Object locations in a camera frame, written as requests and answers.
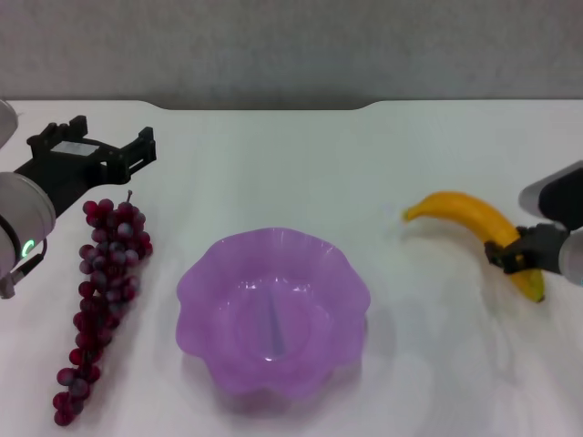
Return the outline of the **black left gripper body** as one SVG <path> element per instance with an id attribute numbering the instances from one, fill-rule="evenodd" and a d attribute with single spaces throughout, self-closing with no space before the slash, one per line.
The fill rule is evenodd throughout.
<path id="1" fill-rule="evenodd" d="M 57 151 L 56 146 L 34 148 L 33 156 L 15 173 L 23 176 L 48 196 L 55 213 L 63 214 L 90 189 L 128 182 L 126 147 L 105 143 L 93 146 L 88 155 Z"/>

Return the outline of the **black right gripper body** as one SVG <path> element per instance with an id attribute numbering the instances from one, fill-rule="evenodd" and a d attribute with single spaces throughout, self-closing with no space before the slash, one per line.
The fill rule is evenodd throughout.
<path id="1" fill-rule="evenodd" d="M 559 252 L 570 236 L 570 232 L 555 224 L 539 223 L 537 229 L 535 242 L 523 242 L 522 253 L 527 266 L 559 274 Z"/>

